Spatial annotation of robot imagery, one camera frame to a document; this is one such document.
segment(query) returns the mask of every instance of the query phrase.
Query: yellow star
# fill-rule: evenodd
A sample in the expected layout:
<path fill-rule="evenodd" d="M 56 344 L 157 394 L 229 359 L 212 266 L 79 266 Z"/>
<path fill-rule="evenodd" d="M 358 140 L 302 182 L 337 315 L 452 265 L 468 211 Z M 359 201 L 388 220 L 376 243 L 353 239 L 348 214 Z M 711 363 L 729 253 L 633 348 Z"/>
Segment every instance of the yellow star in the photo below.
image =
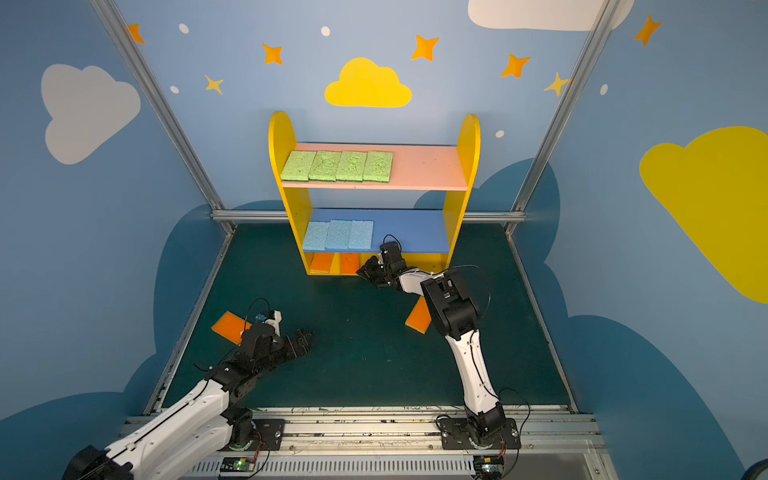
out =
<path fill-rule="evenodd" d="M 515 77 L 520 78 L 520 75 L 523 74 L 523 65 L 530 59 L 531 57 L 517 58 L 514 55 L 509 55 L 509 64 L 507 65 L 507 69 L 504 70 L 504 73 L 502 73 L 502 78 L 507 75 L 514 75 Z"/>
<path fill-rule="evenodd" d="M 411 60 L 416 60 L 417 58 L 426 58 L 429 61 L 432 61 L 432 49 L 435 47 L 435 44 L 439 38 L 433 38 L 432 40 L 425 40 L 424 38 L 416 36 L 416 51 L 413 52 L 413 56 L 411 57 Z"/>
<path fill-rule="evenodd" d="M 267 47 L 266 43 L 261 44 L 264 46 L 264 50 L 266 51 L 266 60 L 264 63 L 277 63 L 282 65 L 283 61 L 280 60 L 280 51 L 283 50 L 283 47 Z"/>
<path fill-rule="evenodd" d="M 648 45 L 648 40 L 650 40 L 650 36 L 654 34 L 657 28 L 661 26 L 661 23 L 656 23 L 654 20 L 648 15 L 648 20 L 645 21 L 645 26 L 642 30 L 640 30 L 640 33 L 637 34 L 637 37 L 635 37 L 635 40 L 642 40 L 643 46 Z"/>
<path fill-rule="evenodd" d="M 129 25 L 128 31 L 131 33 L 131 37 L 134 38 L 135 41 L 139 43 L 144 43 L 144 39 L 139 35 L 139 24 L 136 25 Z"/>
<path fill-rule="evenodd" d="M 544 89 L 544 91 L 547 90 L 554 90 L 557 92 L 558 97 L 560 96 L 560 90 L 562 90 L 563 85 L 567 84 L 569 81 L 571 81 L 570 78 L 566 78 L 565 80 L 560 79 L 560 72 L 556 72 L 554 74 L 554 83 Z"/>
<path fill-rule="evenodd" d="M 208 80 L 208 86 L 205 87 L 206 90 L 215 90 L 219 92 L 220 95 L 223 95 L 223 93 L 221 93 L 221 90 L 219 90 L 219 85 L 223 80 L 213 81 L 210 78 L 208 78 L 208 75 L 206 75 L 205 78 Z"/>

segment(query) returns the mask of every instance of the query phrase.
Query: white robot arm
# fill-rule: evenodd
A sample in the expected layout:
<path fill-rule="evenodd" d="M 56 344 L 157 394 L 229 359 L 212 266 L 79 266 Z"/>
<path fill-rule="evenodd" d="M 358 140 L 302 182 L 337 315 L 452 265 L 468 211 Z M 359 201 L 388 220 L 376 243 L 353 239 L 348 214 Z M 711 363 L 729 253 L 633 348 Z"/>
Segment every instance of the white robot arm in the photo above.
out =
<path fill-rule="evenodd" d="M 75 455 L 62 480 L 176 480 L 211 452 L 253 440 L 252 412 L 236 406 L 256 381 L 280 363 L 304 355 L 312 334 L 280 337 L 280 312 L 268 311 L 242 335 L 232 359 L 136 432 L 104 450 Z"/>
<path fill-rule="evenodd" d="M 485 369 L 477 306 L 461 275 L 450 270 L 427 273 L 406 266 L 396 241 L 384 243 L 381 253 L 371 257 L 357 273 L 379 287 L 394 286 L 425 297 L 432 325 L 451 346 L 462 378 L 469 438 L 479 448 L 492 444 L 506 427 L 507 419 Z"/>

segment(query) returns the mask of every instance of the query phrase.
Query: blue sponge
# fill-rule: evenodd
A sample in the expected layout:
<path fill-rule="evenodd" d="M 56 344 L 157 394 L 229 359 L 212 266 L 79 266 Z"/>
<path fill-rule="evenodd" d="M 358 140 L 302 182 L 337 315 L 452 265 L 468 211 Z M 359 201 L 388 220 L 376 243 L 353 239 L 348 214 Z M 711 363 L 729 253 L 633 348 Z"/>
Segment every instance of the blue sponge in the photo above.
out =
<path fill-rule="evenodd" d="M 331 220 L 331 227 L 326 235 L 326 249 L 346 250 L 349 248 L 349 232 L 352 230 L 351 220 Z"/>
<path fill-rule="evenodd" d="M 349 248 L 351 250 L 370 250 L 372 238 L 372 221 L 352 220 L 352 230 L 349 232 Z"/>
<path fill-rule="evenodd" d="M 309 222 L 306 226 L 302 249 L 304 251 L 325 250 L 326 235 L 330 226 L 330 222 Z"/>

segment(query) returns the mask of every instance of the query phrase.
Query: white cloud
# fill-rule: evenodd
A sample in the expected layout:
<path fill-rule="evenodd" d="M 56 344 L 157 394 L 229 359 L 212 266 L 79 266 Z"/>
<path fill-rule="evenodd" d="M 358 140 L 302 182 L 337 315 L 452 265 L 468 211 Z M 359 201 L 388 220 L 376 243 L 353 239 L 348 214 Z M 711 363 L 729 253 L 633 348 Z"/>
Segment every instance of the white cloud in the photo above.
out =
<path fill-rule="evenodd" d="M 42 96 L 53 118 L 45 130 L 45 144 L 56 160 L 67 165 L 83 161 L 141 108 L 133 85 L 115 81 L 92 66 L 78 70 L 51 65 L 43 73 Z"/>
<path fill-rule="evenodd" d="M 613 28 L 629 15 L 634 0 L 620 0 Z M 469 0 L 469 18 L 486 28 L 589 31 L 603 0 Z"/>

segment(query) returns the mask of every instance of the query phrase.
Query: shelf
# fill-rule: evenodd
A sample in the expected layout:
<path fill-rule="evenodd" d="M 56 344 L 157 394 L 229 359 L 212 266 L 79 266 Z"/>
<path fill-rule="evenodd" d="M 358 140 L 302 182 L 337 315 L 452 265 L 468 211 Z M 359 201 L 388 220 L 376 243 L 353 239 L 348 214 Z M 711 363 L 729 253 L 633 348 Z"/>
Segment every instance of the shelf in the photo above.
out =
<path fill-rule="evenodd" d="M 449 253 L 448 234 L 442 210 L 365 210 L 316 208 L 313 222 L 373 220 L 372 248 L 368 250 L 304 250 L 305 252 L 378 253 L 386 234 L 397 237 L 403 253 Z"/>
<path fill-rule="evenodd" d="M 296 144 L 301 151 L 391 151 L 389 182 L 284 181 L 284 188 L 341 188 L 358 190 L 466 191 L 467 181 L 456 147 L 427 145 Z"/>

